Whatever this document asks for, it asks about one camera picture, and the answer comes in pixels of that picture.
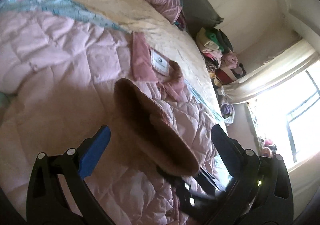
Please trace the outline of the pile of folded clothes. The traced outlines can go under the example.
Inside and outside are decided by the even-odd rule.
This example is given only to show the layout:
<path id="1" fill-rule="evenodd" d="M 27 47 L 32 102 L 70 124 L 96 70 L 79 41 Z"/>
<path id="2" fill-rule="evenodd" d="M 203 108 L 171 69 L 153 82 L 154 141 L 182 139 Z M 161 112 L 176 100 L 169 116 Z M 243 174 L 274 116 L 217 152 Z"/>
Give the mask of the pile of folded clothes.
<path id="1" fill-rule="evenodd" d="M 196 35 L 196 44 L 215 90 L 246 75 L 243 64 L 238 61 L 238 55 L 222 30 L 201 28 Z"/>

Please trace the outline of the Hello Kitty blue blanket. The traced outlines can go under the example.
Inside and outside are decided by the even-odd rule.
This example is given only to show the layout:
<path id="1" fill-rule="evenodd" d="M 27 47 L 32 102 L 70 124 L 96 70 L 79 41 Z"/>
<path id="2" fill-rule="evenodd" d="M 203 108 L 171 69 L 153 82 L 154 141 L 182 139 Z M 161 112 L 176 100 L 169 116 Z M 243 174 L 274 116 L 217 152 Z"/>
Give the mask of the Hello Kitty blue blanket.
<path id="1" fill-rule="evenodd" d="M 125 31 L 101 14 L 87 9 L 74 0 L 1 0 L 1 12 L 48 11 L 57 16 L 69 17 L 84 23 L 93 23 L 107 29 Z"/>

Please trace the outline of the cream bed sheet mattress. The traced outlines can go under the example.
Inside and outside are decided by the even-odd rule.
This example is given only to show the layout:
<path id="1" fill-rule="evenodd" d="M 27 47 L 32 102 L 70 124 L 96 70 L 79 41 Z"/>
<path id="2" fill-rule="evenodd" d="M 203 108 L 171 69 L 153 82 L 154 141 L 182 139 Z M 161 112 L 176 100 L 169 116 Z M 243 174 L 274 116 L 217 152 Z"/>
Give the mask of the cream bed sheet mattress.
<path id="1" fill-rule="evenodd" d="M 212 111 L 213 117 L 225 128 L 204 60 L 195 41 L 179 31 L 143 0 L 74 0 L 103 20 L 111 20 L 126 31 L 145 33 L 149 44 L 177 61 L 196 97 Z"/>

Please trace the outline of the pink quilted jacket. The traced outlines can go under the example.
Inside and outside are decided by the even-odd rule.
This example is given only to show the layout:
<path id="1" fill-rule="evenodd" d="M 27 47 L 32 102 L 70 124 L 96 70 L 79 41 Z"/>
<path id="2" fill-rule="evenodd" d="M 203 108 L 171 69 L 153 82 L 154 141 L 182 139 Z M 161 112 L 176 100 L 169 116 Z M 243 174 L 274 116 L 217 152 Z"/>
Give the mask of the pink quilted jacket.
<path id="1" fill-rule="evenodd" d="M 59 155 L 101 126 L 111 141 L 89 189 L 116 224 L 194 224 L 178 209 L 161 167 L 192 189 L 201 167 L 216 173 L 216 120 L 180 66 L 164 70 L 143 33 L 125 33 L 49 12 L 1 15 L 1 188 L 21 216 L 39 153 Z"/>

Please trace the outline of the cream window curtain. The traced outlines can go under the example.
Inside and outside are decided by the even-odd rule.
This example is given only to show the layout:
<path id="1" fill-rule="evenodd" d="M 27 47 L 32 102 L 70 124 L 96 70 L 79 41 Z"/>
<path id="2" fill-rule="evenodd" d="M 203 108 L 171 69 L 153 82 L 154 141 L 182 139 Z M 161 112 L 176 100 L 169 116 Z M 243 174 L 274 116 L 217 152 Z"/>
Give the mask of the cream window curtain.
<path id="1" fill-rule="evenodd" d="M 318 60 L 319 53 L 302 39 L 258 69 L 223 85 L 223 94 L 231 104 L 245 103 L 295 77 Z"/>

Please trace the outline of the grey bed headboard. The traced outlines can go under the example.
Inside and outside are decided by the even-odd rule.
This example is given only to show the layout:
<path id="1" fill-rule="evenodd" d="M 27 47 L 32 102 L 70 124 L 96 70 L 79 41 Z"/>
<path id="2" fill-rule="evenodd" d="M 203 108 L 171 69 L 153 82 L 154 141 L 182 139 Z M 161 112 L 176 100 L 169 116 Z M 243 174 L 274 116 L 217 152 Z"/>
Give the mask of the grey bed headboard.
<path id="1" fill-rule="evenodd" d="M 182 10 L 193 39 L 201 28 L 212 28 L 223 22 L 208 0 L 182 0 Z"/>

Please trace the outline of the purple cloth in plastic bag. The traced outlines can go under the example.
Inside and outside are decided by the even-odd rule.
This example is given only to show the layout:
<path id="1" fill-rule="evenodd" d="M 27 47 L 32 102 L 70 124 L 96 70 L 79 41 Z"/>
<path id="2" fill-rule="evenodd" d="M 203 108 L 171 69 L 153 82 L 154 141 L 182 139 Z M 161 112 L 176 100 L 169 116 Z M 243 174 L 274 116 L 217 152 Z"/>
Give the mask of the purple cloth in plastic bag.
<path id="1" fill-rule="evenodd" d="M 230 126 L 234 122 L 235 110 L 232 104 L 227 101 L 226 96 L 219 95 L 218 102 L 220 111 L 226 126 Z"/>

